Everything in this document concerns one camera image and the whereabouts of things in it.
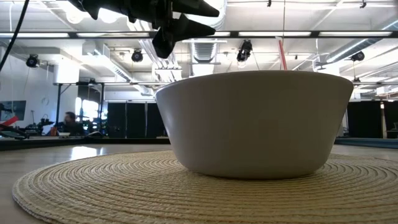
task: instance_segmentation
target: black camera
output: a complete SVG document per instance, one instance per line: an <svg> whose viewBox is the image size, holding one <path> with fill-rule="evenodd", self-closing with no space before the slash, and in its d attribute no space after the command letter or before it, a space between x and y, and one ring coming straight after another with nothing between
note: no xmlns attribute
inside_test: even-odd
<svg viewBox="0 0 398 224"><path fill-rule="evenodd" d="M245 62L247 59L250 57L250 51L252 51L252 44L250 40L244 40L242 47L240 48L238 52L238 56L236 57L236 60L238 62Z"/></svg>
<svg viewBox="0 0 398 224"><path fill-rule="evenodd" d="M38 55L30 55L26 60L26 66L29 68L38 68L40 67L40 60Z"/></svg>
<svg viewBox="0 0 398 224"><path fill-rule="evenodd" d="M350 58L352 61L356 62L362 62L365 59L365 54L363 52L358 52L356 54L354 54L353 56L351 56Z"/></svg>
<svg viewBox="0 0 398 224"><path fill-rule="evenodd" d="M142 56L141 49L134 50L131 60L133 62L142 62L143 59L144 59L144 56Z"/></svg>

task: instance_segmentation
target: black cable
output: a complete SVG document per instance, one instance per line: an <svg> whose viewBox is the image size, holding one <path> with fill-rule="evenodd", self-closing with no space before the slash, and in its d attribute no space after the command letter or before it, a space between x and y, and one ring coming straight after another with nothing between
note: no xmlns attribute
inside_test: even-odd
<svg viewBox="0 0 398 224"><path fill-rule="evenodd" d="M8 55L10 54L10 51L12 49L12 46L14 45L15 40L17 39L19 30L21 29L22 22L24 21L24 18L25 18L25 13L26 13L28 4L29 4L29 0L25 0L25 4L24 4L24 7L22 8L21 16L19 17L18 25L17 25L17 27L15 29L14 35L12 36L10 44L7 47L6 53L4 53L4 56L3 56L2 60L1 60L0 72L1 72L4 64L6 63L6 60L8 58Z"/></svg>

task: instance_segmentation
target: woven placemat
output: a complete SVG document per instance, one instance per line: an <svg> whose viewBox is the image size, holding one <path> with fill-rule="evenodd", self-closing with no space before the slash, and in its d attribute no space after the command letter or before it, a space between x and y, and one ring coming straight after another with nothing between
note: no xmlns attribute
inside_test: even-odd
<svg viewBox="0 0 398 224"><path fill-rule="evenodd" d="M298 179L222 179L139 152L39 169L13 195L49 223L398 223L397 175L397 162L331 155Z"/></svg>

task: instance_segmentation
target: white bowl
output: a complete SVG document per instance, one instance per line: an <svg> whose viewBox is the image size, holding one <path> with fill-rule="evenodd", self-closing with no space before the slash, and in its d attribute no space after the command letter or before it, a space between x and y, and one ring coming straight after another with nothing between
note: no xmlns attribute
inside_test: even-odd
<svg viewBox="0 0 398 224"><path fill-rule="evenodd" d="M314 72L236 72L190 78L156 93L186 168L245 179L315 172L328 159L353 84Z"/></svg>

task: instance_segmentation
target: person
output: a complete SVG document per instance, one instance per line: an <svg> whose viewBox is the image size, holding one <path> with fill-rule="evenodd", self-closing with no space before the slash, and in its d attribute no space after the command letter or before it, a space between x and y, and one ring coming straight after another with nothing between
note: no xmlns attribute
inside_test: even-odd
<svg viewBox="0 0 398 224"><path fill-rule="evenodd" d="M70 133L70 136L84 136L85 130L81 124L76 122L76 114L74 112L66 112L63 119L62 132Z"/></svg>

